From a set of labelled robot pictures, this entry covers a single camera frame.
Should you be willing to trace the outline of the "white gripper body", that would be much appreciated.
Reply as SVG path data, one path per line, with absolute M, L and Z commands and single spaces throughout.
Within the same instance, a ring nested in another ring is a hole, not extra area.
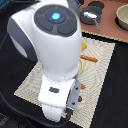
M 42 84 L 38 101 L 42 104 L 44 116 L 59 122 L 63 110 L 75 110 L 78 103 L 81 84 L 76 79 L 53 81 L 42 75 Z

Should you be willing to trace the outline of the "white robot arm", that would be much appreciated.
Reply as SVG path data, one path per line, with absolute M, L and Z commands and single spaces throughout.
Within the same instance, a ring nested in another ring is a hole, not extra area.
M 7 32 L 25 58 L 42 64 L 38 101 L 44 116 L 58 122 L 77 82 L 82 32 L 77 0 L 40 0 L 15 14 Z

